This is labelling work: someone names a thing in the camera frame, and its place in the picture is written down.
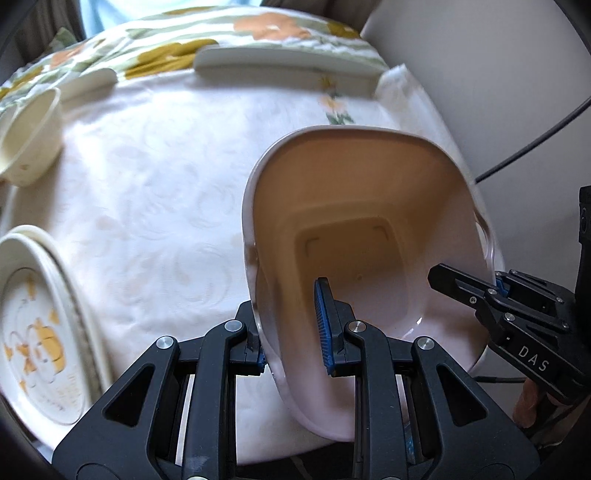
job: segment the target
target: yellow flower print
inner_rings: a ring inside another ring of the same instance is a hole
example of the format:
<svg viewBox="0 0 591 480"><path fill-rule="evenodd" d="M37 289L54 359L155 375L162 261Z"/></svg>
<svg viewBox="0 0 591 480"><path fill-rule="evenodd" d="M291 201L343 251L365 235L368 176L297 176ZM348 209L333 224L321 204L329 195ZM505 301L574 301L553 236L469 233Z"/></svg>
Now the yellow flower print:
<svg viewBox="0 0 591 480"><path fill-rule="evenodd" d="M290 37L304 39L312 36L294 18L272 12L241 18L234 23L234 31L250 32L254 40L285 40Z"/></svg>
<svg viewBox="0 0 591 480"><path fill-rule="evenodd" d="M187 43L169 43L145 51L138 56L138 64L125 72L126 79L145 77L162 72L189 69L195 53L206 45L217 45L211 38L200 38Z"/></svg>
<svg viewBox="0 0 591 480"><path fill-rule="evenodd" d="M49 321L54 325L60 324L60 318L55 309L51 309L51 311L49 312Z"/></svg>
<svg viewBox="0 0 591 480"><path fill-rule="evenodd" d="M12 356L14 355L14 350L12 350L12 348L10 348L6 343L4 344L4 353L6 354L6 358L8 358L8 361L10 361L12 359Z"/></svg>
<svg viewBox="0 0 591 480"><path fill-rule="evenodd" d="M37 296L37 287L35 286L35 279L31 274L27 277L27 294L30 300L35 300Z"/></svg>
<svg viewBox="0 0 591 480"><path fill-rule="evenodd" d="M168 12L164 12L163 15L183 15L192 12L200 12L202 10L209 10L213 7L189 7L189 8L179 8L178 10L170 10Z"/></svg>
<svg viewBox="0 0 591 480"><path fill-rule="evenodd" d="M357 30L339 22L328 22L327 27L331 35L341 38L361 38Z"/></svg>
<svg viewBox="0 0 591 480"><path fill-rule="evenodd" d="M6 95L8 95L9 93L17 90L21 85L33 80L33 78L35 78L37 75L39 75L42 71L43 71L43 65L39 65L39 66L35 67L34 69L30 70L29 72L26 72L26 74L23 75L22 77L16 79L12 83L12 86L0 88L0 100L2 100L4 97L6 97Z"/></svg>
<svg viewBox="0 0 591 480"><path fill-rule="evenodd" d="M336 88L336 83L333 82L329 76L323 75L320 77L320 86L323 90L330 90Z"/></svg>

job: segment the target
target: white plate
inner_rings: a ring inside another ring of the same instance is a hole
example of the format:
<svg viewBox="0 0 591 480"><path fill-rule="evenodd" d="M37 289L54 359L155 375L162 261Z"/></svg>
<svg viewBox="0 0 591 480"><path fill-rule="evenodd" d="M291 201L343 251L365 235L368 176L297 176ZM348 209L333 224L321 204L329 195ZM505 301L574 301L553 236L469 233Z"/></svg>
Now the white plate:
<svg viewBox="0 0 591 480"><path fill-rule="evenodd" d="M113 384L113 376L105 351L105 344L80 287L76 284L70 270L62 259L53 238L45 230L34 225L19 225L10 230L9 233L20 233L29 237L41 245L56 263L61 277L66 283L70 300L74 305L76 313L75 331L78 336L79 345L82 346L81 353L85 356L85 365L87 366L90 383L95 383L93 379L96 378L100 384L100 390L98 392L95 390L91 391L93 399L97 400Z"/></svg>
<svg viewBox="0 0 591 480"><path fill-rule="evenodd" d="M30 432L55 448L92 405L57 267L17 233L0 240L0 388Z"/></svg>

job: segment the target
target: black cable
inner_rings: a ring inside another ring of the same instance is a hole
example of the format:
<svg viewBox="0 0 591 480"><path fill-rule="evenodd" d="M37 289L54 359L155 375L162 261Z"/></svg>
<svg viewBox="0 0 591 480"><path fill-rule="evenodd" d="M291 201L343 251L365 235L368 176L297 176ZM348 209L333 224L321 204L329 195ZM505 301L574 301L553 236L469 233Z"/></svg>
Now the black cable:
<svg viewBox="0 0 591 480"><path fill-rule="evenodd" d="M587 98L575 110L573 110L571 113L569 113L566 117L564 117L560 122L558 122L555 126L553 126L545 134L540 135L538 138L536 138L532 143L530 143L529 145L525 146L524 148L522 148L521 150L519 150L517 153L511 155L506 160L503 160L501 163L495 165L490 170L487 170L483 174L478 175L476 177L476 183L480 183L480 182L482 182L482 180L486 180L491 175L494 175L495 173L501 171L503 168L508 167L509 165L511 165L513 162L519 160L524 155L527 155L535 147L538 147L539 145L541 145L542 143L544 143L546 140L548 140L550 137L552 137L554 134L557 134L558 132L560 132L569 123L571 123L573 120L575 120L576 118L578 118L590 106L591 106L591 97Z"/></svg>
<svg viewBox="0 0 591 480"><path fill-rule="evenodd" d="M504 377L474 377L478 383L523 383L525 377L504 378Z"/></svg>

